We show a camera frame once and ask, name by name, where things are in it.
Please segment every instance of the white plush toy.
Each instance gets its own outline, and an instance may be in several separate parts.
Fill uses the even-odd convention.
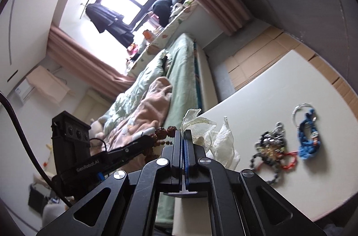
[[[103,125],[97,120],[91,119],[91,129],[89,130],[89,138],[99,138],[104,139],[103,133]],[[102,145],[102,141],[100,140],[91,140],[91,146],[99,146]]]

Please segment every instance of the blue beaded keychain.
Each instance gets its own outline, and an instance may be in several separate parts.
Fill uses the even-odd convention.
[[[295,122],[296,111],[300,110],[303,106],[311,107],[311,109],[308,113],[305,113],[306,118],[299,125],[297,125]],[[300,141],[298,156],[303,160],[314,157],[317,154],[319,147],[321,146],[319,134],[316,126],[314,125],[314,121],[316,120],[316,112],[314,108],[310,104],[306,103],[298,105],[292,113],[292,120],[297,126],[298,139]],[[309,139],[307,139],[305,135],[305,128],[311,129],[311,135]]]

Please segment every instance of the beaded bracelet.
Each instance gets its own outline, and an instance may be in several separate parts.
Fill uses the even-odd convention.
[[[296,164],[297,164],[297,151],[295,152],[289,152],[289,153],[285,153],[283,157],[286,157],[286,156],[293,156],[293,161],[290,162],[289,164],[287,165],[284,165],[282,164],[282,161],[280,161],[280,164],[281,164],[281,168],[285,169],[285,170],[290,170],[290,169],[293,169]],[[259,171],[261,166],[264,164],[264,162],[261,162],[257,167],[256,167],[256,170]]]
[[[255,158],[256,158],[256,157],[261,157],[263,163],[265,163],[265,164],[267,164],[268,166],[271,166],[271,167],[273,168],[273,170],[274,170],[274,172],[275,172],[275,175],[274,175],[274,177],[273,177],[272,180],[266,181],[266,183],[268,183],[268,184],[270,184],[270,185],[271,185],[271,184],[275,184],[275,183],[277,182],[277,179],[278,179],[279,176],[280,176],[280,171],[281,171],[280,165],[278,164],[278,162],[275,161],[275,160],[270,160],[270,159],[268,159],[267,156],[263,155],[261,152],[258,152],[258,153],[256,153],[256,154],[254,154],[254,155],[252,156],[251,160],[250,160],[250,161],[251,161],[250,168],[251,168],[254,172],[258,171],[259,168],[261,167],[261,164],[260,164],[258,168],[255,168],[255,166],[254,166],[254,161],[255,161]]]
[[[177,128],[175,126],[169,126],[167,129],[164,127],[159,127],[155,130],[155,133],[149,134],[149,136],[153,140],[153,147],[160,146],[160,145],[172,145],[173,142],[165,141],[166,137],[175,137],[175,132]],[[143,151],[143,155],[145,155],[145,163],[148,163],[152,160],[159,158],[158,155],[153,153],[153,147],[150,147]]]
[[[300,110],[303,106],[310,107],[310,110],[308,113],[305,113],[305,119],[299,125],[297,125],[295,121],[295,115],[296,112]],[[311,104],[300,104],[296,106],[293,110],[292,121],[297,127],[298,139],[300,141],[300,147],[298,148],[298,156],[303,160],[314,157],[317,154],[319,147],[321,146],[319,133],[316,129],[316,126],[314,125],[316,119],[316,111]],[[306,128],[311,129],[311,135],[309,139],[307,139],[307,137],[305,136]]]

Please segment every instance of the black jacket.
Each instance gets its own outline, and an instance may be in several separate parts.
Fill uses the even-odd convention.
[[[88,4],[85,12],[99,33],[108,30],[125,47],[132,44],[134,38],[132,28],[122,21],[123,15],[100,3]]]
[[[159,17],[159,24],[166,27],[171,13],[171,0],[157,0],[152,8],[153,13]]]

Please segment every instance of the metal screw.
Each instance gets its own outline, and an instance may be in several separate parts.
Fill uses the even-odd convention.
[[[199,159],[199,162],[201,163],[201,164],[211,164],[211,159],[210,158],[208,158],[208,157],[202,157],[201,159]]]
[[[122,179],[122,178],[124,178],[126,176],[126,172],[125,171],[116,171],[116,172],[114,172],[114,174],[113,174],[113,177],[115,178],[115,179]]]
[[[251,169],[244,169],[242,171],[242,175],[244,177],[253,177],[254,176],[254,172]]]
[[[158,158],[156,162],[159,166],[165,166],[169,161],[166,158]]]

